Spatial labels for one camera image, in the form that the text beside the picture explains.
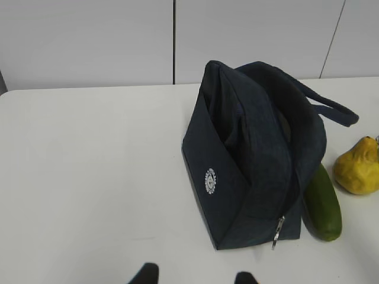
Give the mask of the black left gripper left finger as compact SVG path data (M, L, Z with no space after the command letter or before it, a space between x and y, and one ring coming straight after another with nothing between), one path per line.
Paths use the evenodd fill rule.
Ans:
M158 284L159 283L159 266L156 263L147 262L128 284Z

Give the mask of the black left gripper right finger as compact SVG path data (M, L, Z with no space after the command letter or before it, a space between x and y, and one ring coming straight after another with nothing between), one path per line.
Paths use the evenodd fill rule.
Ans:
M235 277L235 284L258 284L250 272L238 272Z

